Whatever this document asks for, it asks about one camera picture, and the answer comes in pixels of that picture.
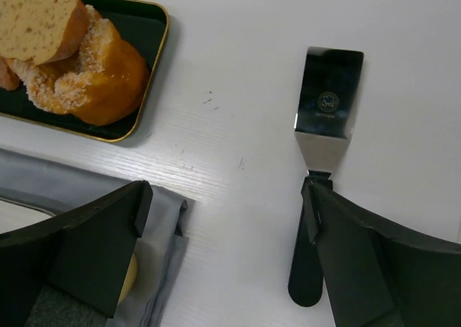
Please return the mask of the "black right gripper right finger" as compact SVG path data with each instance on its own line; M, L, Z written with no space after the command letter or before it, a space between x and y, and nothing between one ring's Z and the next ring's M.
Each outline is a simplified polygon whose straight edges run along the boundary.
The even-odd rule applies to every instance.
M460 245L360 207L320 179L302 190L337 326L459 326Z

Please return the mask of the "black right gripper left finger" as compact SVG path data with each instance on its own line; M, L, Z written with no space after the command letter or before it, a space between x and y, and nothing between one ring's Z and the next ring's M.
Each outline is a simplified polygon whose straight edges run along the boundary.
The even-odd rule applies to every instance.
M153 190L135 181L1 234L2 326L105 326L113 318Z

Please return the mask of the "small brown bread roll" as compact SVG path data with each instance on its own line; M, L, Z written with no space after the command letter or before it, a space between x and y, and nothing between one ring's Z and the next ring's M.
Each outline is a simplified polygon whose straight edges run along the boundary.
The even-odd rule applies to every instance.
M20 80L15 72L10 69L4 58L0 58L0 86L7 91L19 88Z

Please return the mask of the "steel spatula black handle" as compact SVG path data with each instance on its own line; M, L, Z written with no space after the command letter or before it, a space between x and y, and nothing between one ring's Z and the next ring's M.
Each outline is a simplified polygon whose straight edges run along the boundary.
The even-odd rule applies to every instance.
M302 307L315 305L323 291L315 245L321 222L310 188L314 183L333 186L332 173L351 142L363 63L364 53L356 50L311 46L306 54L294 134L307 174L301 188L303 203L287 285L291 299Z

